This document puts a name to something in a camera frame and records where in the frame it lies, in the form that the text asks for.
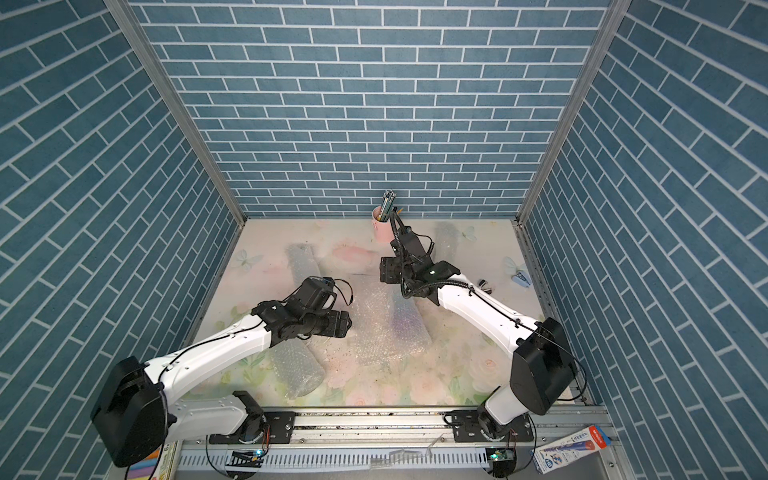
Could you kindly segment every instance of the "blue brick wallpaper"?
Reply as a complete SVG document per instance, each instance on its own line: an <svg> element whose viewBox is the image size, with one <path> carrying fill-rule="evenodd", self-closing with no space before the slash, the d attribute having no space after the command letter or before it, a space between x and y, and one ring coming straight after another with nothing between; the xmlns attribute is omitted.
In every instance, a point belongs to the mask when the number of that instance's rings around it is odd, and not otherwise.
<svg viewBox="0 0 768 480"><path fill-rule="evenodd" d="M768 4L634 0L527 228L639 478L768 478Z"/></svg>
<svg viewBox="0 0 768 480"><path fill-rule="evenodd" d="M257 3L131 2L250 217L513 217L608 0Z"/></svg>
<svg viewBox="0 0 768 480"><path fill-rule="evenodd" d="M101 0L0 2L0 478L106 472L94 391L180 345L235 229Z"/></svg>

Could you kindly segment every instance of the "table surface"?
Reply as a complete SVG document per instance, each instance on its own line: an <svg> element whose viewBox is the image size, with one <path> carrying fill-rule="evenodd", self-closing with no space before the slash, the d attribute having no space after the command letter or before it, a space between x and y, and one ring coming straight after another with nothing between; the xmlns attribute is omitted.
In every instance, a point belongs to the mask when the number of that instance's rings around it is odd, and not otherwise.
<svg viewBox="0 0 768 480"><path fill-rule="evenodd" d="M504 304L544 319L509 221L404 221L435 240L435 261L449 261L474 283L487 280L493 296ZM286 248L297 243L311 246L322 275L339 278L378 276L380 257L392 255L387 243L375 240L371 220L249 220L195 340L224 329L262 300L279 300L292 292L296 284ZM386 287L394 289L392 294L399 288ZM355 301L365 302L365 292L356 292ZM326 373L306 396L287 398L267 351L211 376L187 398L246 390L262 406L478 405L508 382L511 360L488 337L427 299L415 299L415 304L431 338L422 352L362 365L352 318L347 338L314 336L305 342Z"/></svg>

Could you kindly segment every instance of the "metal rail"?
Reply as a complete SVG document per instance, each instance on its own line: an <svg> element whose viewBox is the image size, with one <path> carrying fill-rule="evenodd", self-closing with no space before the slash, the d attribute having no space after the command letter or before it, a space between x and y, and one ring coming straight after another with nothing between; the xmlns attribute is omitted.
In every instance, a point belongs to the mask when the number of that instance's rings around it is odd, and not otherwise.
<svg viewBox="0 0 768 480"><path fill-rule="evenodd" d="M181 100L181 96L176 91L174 84L170 81L168 73L163 68L157 52L152 48L149 37L147 37L147 33L139 24L133 9L127 0L104 0L104 3L123 32L123 35L125 35L125 39L128 40L128 44L133 48L134 53L144 66L144 70L152 80L152 84L157 89L163 102L165 102L166 107L168 107L170 114L174 116L179 124L181 132L190 143L192 150L194 150L197 159L208 173L214 187L219 192L219 195L221 195L227 208L232 212L237 224L242 227L245 225L245 213L240 208L240 204L237 203L237 199L227 184L227 180L216 165L214 156L208 150L203 136L184 106L184 102Z"/></svg>
<svg viewBox="0 0 768 480"><path fill-rule="evenodd" d="M631 0L613 0L605 12L603 21L598 29L598 34L594 38L594 44L589 49L587 59L584 61L584 67L582 67L574 89L568 97L568 102L565 104L563 114L552 134L547 150L541 158L541 163L536 169L531 186L528 188L528 194L525 195L523 204L520 206L518 223L525 224L525 221L531 216L533 206L541 194L541 189L547 181L549 172L552 171L554 163L558 159L560 150L565 143L565 138L568 136L568 132L571 131L574 120L576 120L576 114L578 114L581 104L584 103L584 98L586 98L589 92L592 81L598 75L600 65L603 63L603 59L605 59L608 47L611 46L611 42L614 40L619 24L624 18L630 3Z"/></svg>

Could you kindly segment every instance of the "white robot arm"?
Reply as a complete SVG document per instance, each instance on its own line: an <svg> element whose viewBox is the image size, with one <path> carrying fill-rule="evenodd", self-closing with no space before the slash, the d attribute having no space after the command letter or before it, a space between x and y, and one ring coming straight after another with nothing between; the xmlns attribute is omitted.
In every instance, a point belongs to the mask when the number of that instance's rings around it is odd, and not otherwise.
<svg viewBox="0 0 768 480"><path fill-rule="evenodd" d="M478 422L489 438L503 437L520 415L544 415L576 376L577 360L555 319L538 322L483 292L448 262L434 263L419 235L397 214L389 218L394 257L379 264L384 283L400 285L409 298L420 296L459 314L500 346L512 359L509 384L499 386L478 407Z"/></svg>
<svg viewBox="0 0 768 480"><path fill-rule="evenodd" d="M214 400L181 397L228 365L286 339L346 336L352 322L348 312L333 310L334 288L334 279L311 276L286 299L261 302L192 346L144 364L134 356L119 362L91 411L113 463L133 465L165 442L201 435L237 434L243 443L263 435L263 410L248 392Z"/></svg>
<svg viewBox="0 0 768 480"><path fill-rule="evenodd" d="M379 265L384 283L397 283L409 298L429 298L465 318L512 358L509 384L478 407L478 422L490 439L503 437L526 412L544 415L576 374L562 326L516 312L486 294L450 263L434 263L419 236L397 214L390 218L395 257ZM236 435L252 442L263 435L263 410L244 391L222 399L182 401L198 383L238 360L285 339L309 335L344 337L347 312L333 310L333 279L309 277L286 299L259 303L223 332L144 364L119 362L91 412L116 466L129 466L165 442L202 435Z"/></svg>

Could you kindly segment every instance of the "bubble wrap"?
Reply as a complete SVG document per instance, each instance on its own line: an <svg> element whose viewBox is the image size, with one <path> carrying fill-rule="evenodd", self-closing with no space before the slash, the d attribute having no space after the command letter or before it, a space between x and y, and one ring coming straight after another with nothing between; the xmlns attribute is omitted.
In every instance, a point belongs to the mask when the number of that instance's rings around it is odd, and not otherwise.
<svg viewBox="0 0 768 480"><path fill-rule="evenodd" d="M289 245L286 248L286 255L296 286L301 285L308 276L320 276L320 268L317 266L311 246L306 243Z"/></svg>
<svg viewBox="0 0 768 480"><path fill-rule="evenodd" d="M286 255L296 286L308 276L320 275L309 245L290 245L286 249ZM270 353L275 375L286 384L286 396L290 399L312 392L326 377L323 367L300 339L286 340L271 348Z"/></svg>
<svg viewBox="0 0 768 480"><path fill-rule="evenodd" d="M403 356L423 352L432 339L424 326L422 314L413 298L402 298L399 293L397 290L392 295L392 336Z"/></svg>
<svg viewBox="0 0 768 480"><path fill-rule="evenodd" d="M456 246L461 236L459 231L450 222L437 222L435 225L435 249L432 259L435 262L445 260L452 263L456 256Z"/></svg>
<svg viewBox="0 0 768 480"><path fill-rule="evenodd" d="M351 275L356 301L349 306L353 349L361 365L373 365L424 351L432 341L413 299L377 276Z"/></svg>
<svg viewBox="0 0 768 480"><path fill-rule="evenodd" d="M286 384L286 397L305 396L323 383L326 371L317 362L304 342L286 340L270 349L275 375Z"/></svg>

